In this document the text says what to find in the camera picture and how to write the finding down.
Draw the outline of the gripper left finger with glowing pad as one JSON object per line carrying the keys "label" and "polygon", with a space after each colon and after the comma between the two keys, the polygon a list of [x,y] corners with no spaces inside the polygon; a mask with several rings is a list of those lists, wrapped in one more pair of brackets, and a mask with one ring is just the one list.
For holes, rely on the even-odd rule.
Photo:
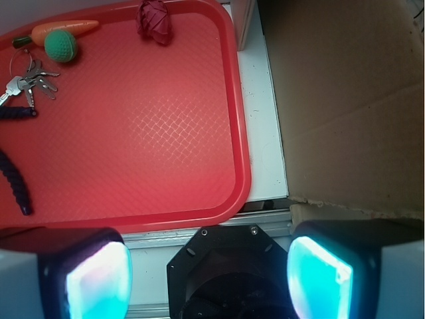
{"label": "gripper left finger with glowing pad", "polygon": [[131,281],[113,228],[1,230],[2,318],[125,318]]}

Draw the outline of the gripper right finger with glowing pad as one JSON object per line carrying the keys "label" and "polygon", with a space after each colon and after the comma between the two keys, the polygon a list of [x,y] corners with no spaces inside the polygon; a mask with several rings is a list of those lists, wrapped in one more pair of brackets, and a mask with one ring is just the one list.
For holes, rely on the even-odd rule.
{"label": "gripper right finger with glowing pad", "polygon": [[288,250],[287,278],[299,318],[423,318],[424,223],[304,221]]}

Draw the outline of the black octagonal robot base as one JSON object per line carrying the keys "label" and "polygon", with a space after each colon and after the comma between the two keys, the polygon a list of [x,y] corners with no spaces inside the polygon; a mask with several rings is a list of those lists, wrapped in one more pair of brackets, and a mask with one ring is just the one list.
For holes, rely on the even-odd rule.
{"label": "black octagonal robot base", "polygon": [[297,318],[288,253],[258,225],[198,230],[167,264],[170,318]]}

